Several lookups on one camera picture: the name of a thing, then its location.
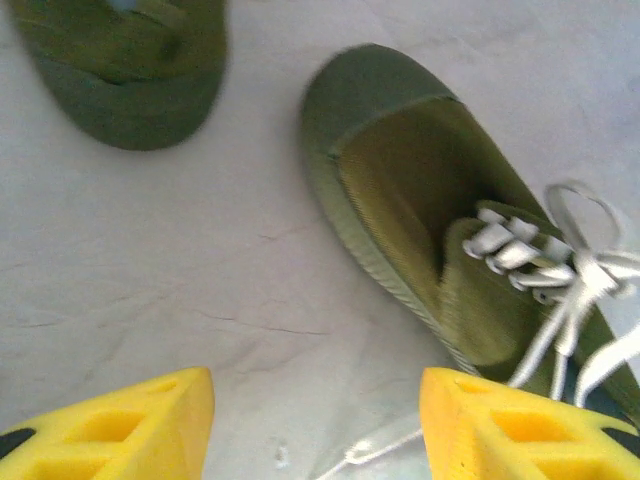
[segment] shoe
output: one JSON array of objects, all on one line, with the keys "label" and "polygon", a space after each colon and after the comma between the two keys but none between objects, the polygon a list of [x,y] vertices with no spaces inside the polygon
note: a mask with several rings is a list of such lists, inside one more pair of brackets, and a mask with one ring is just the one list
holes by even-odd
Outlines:
[{"label": "shoe", "polygon": [[40,75],[96,139],[128,150],[179,143],[202,124],[227,55],[225,0],[9,0]]},{"label": "shoe", "polygon": [[[301,138],[342,242],[464,371],[558,399],[572,362],[614,338],[595,300],[626,291],[640,257],[621,254],[621,273],[588,250],[562,194],[606,204],[582,185],[556,185],[552,224],[455,94],[409,57],[377,45],[337,55],[309,86]],[[629,367],[604,387],[639,425]]]}]

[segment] white shoelace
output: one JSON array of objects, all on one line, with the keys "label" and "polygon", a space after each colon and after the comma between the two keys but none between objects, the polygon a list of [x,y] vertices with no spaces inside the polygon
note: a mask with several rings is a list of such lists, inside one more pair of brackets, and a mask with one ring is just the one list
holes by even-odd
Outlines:
[{"label": "white shoelace", "polygon": [[[604,252],[591,249],[562,197],[563,191],[573,192],[602,207],[615,230],[611,249]],[[556,364],[550,398],[560,400],[567,364],[578,345],[589,312],[597,300],[607,295],[621,298],[635,292],[629,281],[640,278],[640,255],[619,250],[622,222],[615,209],[586,185],[575,181],[552,185],[547,188],[546,202],[550,216],[566,243],[550,237],[543,249],[537,249],[530,242],[538,233],[538,227],[515,217],[507,220],[492,210],[484,209],[478,213],[478,218],[487,226],[465,241],[463,248],[474,258],[484,258],[494,272],[509,275],[515,288],[532,289],[534,298],[539,302],[556,304],[508,384],[514,388],[522,387],[537,370],[556,338]],[[575,269],[566,263],[570,257]],[[518,272],[528,264],[539,265],[539,268],[532,273]],[[589,393],[638,354],[640,321],[625,335],[602,346],[585,362],[578,375],[574,404],[583,408]],[[354,443],[339,463],[314,478],[328,480],[348,465],[363,465],[419,438],[422,438],[419,414],[402,417]]]}]

